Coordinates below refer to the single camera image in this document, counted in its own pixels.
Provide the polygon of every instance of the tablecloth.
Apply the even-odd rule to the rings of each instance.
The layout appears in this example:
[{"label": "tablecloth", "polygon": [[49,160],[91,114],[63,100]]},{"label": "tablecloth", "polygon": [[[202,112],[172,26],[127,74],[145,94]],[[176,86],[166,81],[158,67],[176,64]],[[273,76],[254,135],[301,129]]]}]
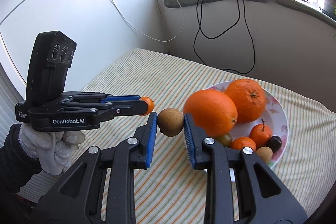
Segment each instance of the tablecloth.
[{"label": "tablecloth", "polygon": [[[154,111],[159,113],[165,108],[182,110],[187,97],[195,91],[239,78],[242,76],[136,49],[98,75],[84,90],[149,96],[155,102]],[[278,99],[289,121],[289,143],[273,171],[311,215],[336,180],[336,113],[293,91],[257,82]],[[101,149],[117,145],[146,121],[147,117],[117,117],[101,123],[99,129],[85,131],[86,140],[74,159],[92,145]],[[168,138],[158,130],[151,168],[135,170],[138,224],[203,223],[207,177],[204,171],[191,168],[183,138],[182,133]],[[105,193],[102,214],[106,198]]]}]

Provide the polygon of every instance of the plate of fruit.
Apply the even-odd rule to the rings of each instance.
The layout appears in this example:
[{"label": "plate of fruit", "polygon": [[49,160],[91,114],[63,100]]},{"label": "plate of fruit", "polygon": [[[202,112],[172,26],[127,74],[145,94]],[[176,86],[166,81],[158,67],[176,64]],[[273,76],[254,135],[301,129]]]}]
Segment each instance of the plate of fruit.
[{"label": "plate of fruit", "polygon": [[[226,147],[250,147],[270,168],[280,160],[288,140],[288,121],[279,101],[250,79],[226,81],[188,97],[183,113]],[[231,180],[235,181],[230,170]]]}]

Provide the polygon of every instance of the metal screw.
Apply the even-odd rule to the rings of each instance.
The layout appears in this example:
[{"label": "metal screw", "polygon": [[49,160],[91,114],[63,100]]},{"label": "metal screw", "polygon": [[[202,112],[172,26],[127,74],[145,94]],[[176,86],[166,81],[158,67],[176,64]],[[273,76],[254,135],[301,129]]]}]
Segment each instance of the metal screw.
[{"label": "metal screw", "polygon": [[214,144],[215,143],[215,140],[213,138],[205,138],[204,139],[204,142],[206,144]]},{"label": "metal screw", "polygon": [[138,139],[137,139],[137,138],[129,138],[129,139],[127,140],[127,142],[128,142],[129,144],[136,144],[136,143],[138,142]]},{"label": "metal screw", "polygon": [[89,148],[89,153],[90,154],[95,154],[95,153],[97,153],[98,152],[98,147],[97,146],[91,146],[90,148]]},{"label": "metal screw", "polygon": [[244,147],[244,148],[243,148],[243,152],[244,152],[245,154],[250,155],[250,154],[253,153],[253,150],[252,150],[251,148],[249,148],[249,147]]}]

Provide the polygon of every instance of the white glove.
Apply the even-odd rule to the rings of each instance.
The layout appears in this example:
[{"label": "white glove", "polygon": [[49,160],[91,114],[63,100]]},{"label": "white glove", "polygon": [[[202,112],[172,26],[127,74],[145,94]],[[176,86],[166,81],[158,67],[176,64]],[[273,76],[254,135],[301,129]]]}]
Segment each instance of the white glove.
[{"label": "white glove", "polygon": [[71,166],[71,155],[84,142],[81,131],[38,132],[29,123],[23,123],[19,132],[19,142],[24,152],[31,158],[38,158],[41,168],[52,175],[59,175]]}]

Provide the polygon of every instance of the plate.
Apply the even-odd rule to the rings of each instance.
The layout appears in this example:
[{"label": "plate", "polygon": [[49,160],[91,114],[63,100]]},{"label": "plate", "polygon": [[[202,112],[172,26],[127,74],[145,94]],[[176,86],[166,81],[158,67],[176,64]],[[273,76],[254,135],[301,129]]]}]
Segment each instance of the plate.
[{"label": "plate", "polygon": [[[215,85],[208,87],[207,89],[219,90],[224,92],[231,82],[233,81],[217,83]],[[276,165],[276,163],[281,159],[287,146],[287,140],[289,136],[288,120],[285,111],[282,108],[279,101],[267,90],[265,90],[265,95],[266,95],[266,107],[261,117],[253,122],[236,124],[230,131],[230,134],[234,140],[239,137],[248,137],[251,132],[251,129],[255,125],[262,123],[261,119],[263,119],[265,121],[265,124],[271,128],[273,136],[274,135],[279,136],[282,140],[281,148],[277,152],[273,153],[272,159],[267,163],[267,165],[272,169]],[[230,169],[230,176],[231,181],[235,182],[236,179],[233,169]]]}]

